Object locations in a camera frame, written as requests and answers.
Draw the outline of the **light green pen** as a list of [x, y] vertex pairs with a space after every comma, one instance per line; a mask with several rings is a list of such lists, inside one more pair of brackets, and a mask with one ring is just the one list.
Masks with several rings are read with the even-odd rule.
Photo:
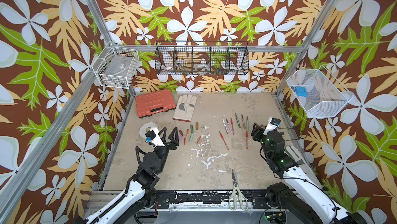
[[249, 118], [246, 116], [246, 132], [249, 132]]

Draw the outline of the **brown orange pen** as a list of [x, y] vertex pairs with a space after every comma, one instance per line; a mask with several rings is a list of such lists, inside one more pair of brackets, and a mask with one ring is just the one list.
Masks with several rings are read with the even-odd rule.
[[245, 119], [244, 119], [243, 114], [242, 114], [242, 123], [243, 123], [243, 129], [244, 129], [245, 131], [247, 131], [246, 121], [245, 121]]

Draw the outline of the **pink pen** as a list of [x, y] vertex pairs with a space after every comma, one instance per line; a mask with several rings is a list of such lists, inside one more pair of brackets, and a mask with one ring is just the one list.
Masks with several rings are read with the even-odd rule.
[[225, 119], [225, 121], [226, 121], [227, 130], [228, 130], [227, 133], [233, 134], [232, 126], [231, 126], [231, 124], [229, 123], [229, 121], [227, 120], [227, 118]]

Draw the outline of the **brown white marker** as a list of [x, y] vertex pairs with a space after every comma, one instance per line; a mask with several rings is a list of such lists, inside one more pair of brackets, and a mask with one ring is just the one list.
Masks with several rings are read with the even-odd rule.
[[227, 127], [226, 121], [223, 117], [222, 117], [222, 123], [223, 123], [226, 134], [228, 134], [228, 127]]

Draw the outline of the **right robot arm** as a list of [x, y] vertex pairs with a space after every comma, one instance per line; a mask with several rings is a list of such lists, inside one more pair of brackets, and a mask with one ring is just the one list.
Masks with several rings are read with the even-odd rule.
[[283, 133], [271, 122], [253, 124], [252, 139], [261, 144], [259, 154], [276, 178], [283, 180], [267, 188], [267, 203], [283, 207], [305, 224], [365, 224], [359, 213], [351, 213], [332, 200], [285, 152]]

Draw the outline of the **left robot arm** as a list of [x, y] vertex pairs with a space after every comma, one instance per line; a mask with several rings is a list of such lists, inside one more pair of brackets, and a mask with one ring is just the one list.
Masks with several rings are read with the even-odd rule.
[[165, 127], [147, 131], [145, 141], [153, 150], [144, 152], [139, 146], [135, 148], [138, 169], [128, 179], [125, 189], [94, 214], [85, 219], [78, 217], [73, 223], [124, 224], [138, 211], [155, 205], [158, 174], [163, 172], [169, 152], [179, 146], [178, 128], [173, 128], [169, 136], [166, 131]]

